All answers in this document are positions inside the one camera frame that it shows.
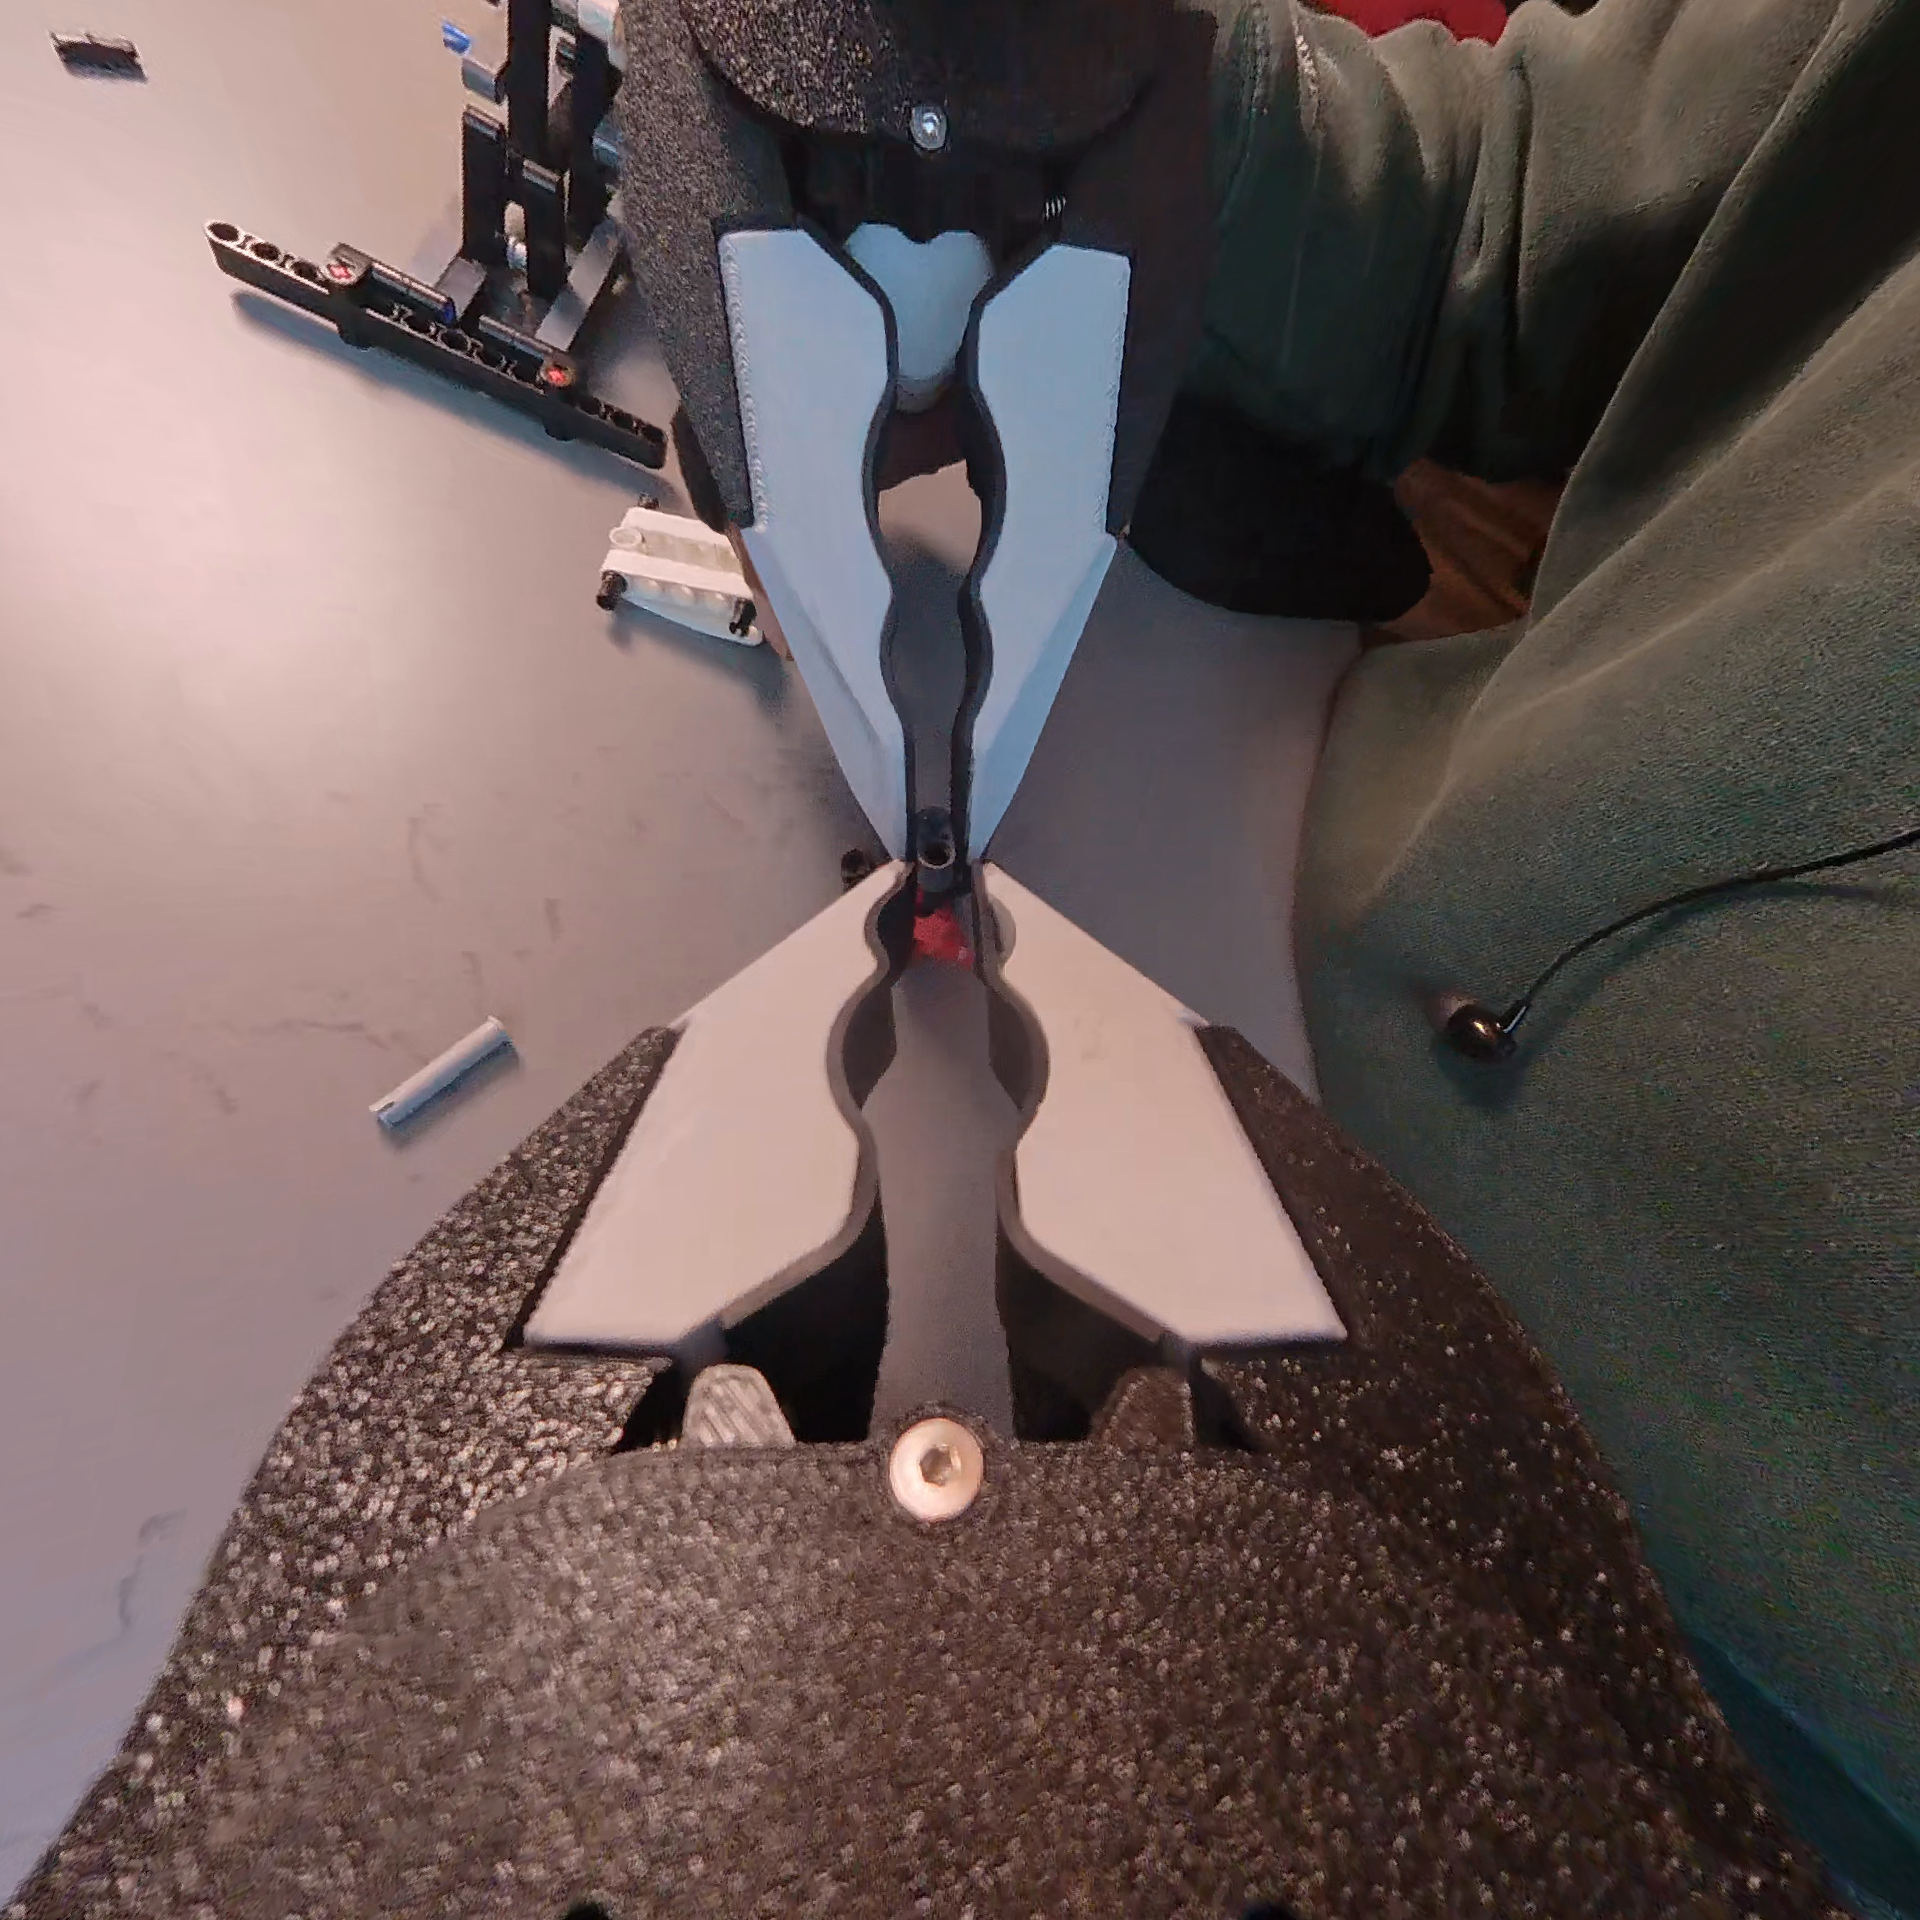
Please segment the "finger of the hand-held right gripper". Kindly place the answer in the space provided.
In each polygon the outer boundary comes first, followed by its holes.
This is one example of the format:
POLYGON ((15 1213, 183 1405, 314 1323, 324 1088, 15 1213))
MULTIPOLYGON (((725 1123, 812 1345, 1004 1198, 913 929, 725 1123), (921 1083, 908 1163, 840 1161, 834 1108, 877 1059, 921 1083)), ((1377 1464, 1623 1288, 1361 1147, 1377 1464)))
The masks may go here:
POLYGON ((908 745, 885 672, 897 600, 874 482, 893 318, 815 230, 729 230, 719 270, 753 485, 743 544, 856 802, 905 858, 908 745))
POLYGON ((1113 448, 1132 264, 1044 246, 989 285, 963 349, 988 491, 963 594, 978 685, 953 800, 985 858, 1113 563, 1113 448))

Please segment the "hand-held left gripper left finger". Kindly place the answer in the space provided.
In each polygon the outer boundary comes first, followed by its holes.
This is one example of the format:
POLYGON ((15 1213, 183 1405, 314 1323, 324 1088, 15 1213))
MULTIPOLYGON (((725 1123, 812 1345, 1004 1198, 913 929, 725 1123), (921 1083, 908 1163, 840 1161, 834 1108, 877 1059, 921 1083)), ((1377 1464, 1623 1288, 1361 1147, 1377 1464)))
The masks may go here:
POLYGON ((699 998, 525 1318, 553 1354, 699 1354, 847 1256, 877 1198, 911 870, 876 870, 699 998))

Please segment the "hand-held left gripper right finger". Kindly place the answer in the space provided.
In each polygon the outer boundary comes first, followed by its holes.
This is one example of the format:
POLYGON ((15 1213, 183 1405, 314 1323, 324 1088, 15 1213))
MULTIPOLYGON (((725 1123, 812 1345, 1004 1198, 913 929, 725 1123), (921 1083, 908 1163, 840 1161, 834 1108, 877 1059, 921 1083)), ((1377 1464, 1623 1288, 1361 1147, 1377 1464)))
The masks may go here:
POLYGON ((1205 1019, 1007 870, 978 875, 978 972, 1015 1108, 997 1304, 1018 1382, 1338 1354, 1348 1330, 1205 1019))

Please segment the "white toy brick piece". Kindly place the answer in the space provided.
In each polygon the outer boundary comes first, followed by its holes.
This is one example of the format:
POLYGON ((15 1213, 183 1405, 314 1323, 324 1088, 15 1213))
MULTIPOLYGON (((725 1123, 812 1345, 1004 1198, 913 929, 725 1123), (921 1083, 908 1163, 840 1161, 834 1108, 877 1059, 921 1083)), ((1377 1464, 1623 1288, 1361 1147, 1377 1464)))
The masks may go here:
POLYGON ((607 613, 637 609, 740 648, 763 642, 759 597, 729 537, 650 501, 608 531, 594 603, 607 613))

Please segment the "person's right forearm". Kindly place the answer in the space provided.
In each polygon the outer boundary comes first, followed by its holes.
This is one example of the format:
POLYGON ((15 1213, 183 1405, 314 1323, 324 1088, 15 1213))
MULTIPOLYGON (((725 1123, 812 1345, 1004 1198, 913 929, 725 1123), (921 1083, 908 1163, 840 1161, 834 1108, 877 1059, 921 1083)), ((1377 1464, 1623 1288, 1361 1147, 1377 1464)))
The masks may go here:
POLYGON ((1387 33, 1314 5, 1202 5, 1211 257, 1127 539, 1165 586, 1371 642, 1530 606, 1561 480, 1499 474, 1442 366, 1499 38, 1433 5, 1387 33))

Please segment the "grey desk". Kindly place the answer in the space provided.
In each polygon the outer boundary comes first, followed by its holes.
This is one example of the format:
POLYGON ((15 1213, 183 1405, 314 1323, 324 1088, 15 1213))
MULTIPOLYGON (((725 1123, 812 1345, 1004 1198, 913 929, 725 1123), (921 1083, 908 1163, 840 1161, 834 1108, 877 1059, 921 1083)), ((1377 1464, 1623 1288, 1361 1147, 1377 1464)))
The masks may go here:
POLYGON ((445 19, 2 14, 5 1891, 373 1285, 874 838, 770 652, 592 601, 631 468, 211 260, 433 267, 445 19), (383 1132, 487 1018, 513 1053, 383 1132))

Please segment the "small grey pin piece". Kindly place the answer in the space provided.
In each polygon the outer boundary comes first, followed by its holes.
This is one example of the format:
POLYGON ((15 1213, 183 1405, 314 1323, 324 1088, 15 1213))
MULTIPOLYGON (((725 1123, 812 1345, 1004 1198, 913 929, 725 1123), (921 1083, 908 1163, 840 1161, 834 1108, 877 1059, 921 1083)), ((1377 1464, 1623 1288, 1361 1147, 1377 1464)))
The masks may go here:
POLYGON ((498 1018, 487 1018, 433 1060, 399 1082, 396 1088, 370 1102, 369 1114, 383 1132, 399 1133, 509 1053, 509 1029, 498 1018))

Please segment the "toy vehicle chassis build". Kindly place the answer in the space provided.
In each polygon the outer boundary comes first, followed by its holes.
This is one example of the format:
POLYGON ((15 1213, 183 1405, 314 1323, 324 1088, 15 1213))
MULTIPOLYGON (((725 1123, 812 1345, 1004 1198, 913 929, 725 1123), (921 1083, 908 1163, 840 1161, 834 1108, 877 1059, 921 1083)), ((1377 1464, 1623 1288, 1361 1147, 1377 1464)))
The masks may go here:
POLYGON ((483 393, 650 474, 665 433, 592 388, 586 349, 624 273, 616 102, 627 38, 616 2, 509 2, 484 53, 445 25, 472 102, 456 250, 405 270, 362 246, 303 257, 240 225, 205 227, 217 267, 261 298, 483 393))

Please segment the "green sweatshirt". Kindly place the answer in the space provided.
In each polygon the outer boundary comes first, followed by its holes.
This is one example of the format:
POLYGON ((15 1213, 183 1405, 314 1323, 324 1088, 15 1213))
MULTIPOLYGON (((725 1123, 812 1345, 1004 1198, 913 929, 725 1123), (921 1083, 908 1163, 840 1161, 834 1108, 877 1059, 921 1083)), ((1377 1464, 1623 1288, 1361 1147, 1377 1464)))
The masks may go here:
POLYGON ((1351 672, 1304 852, 1332 1116, 1568 1386, 1775 1764, 1915 1832, 1915 5, 1528 8, 1449 426, 1568 464, 1528 618, 1351 672))

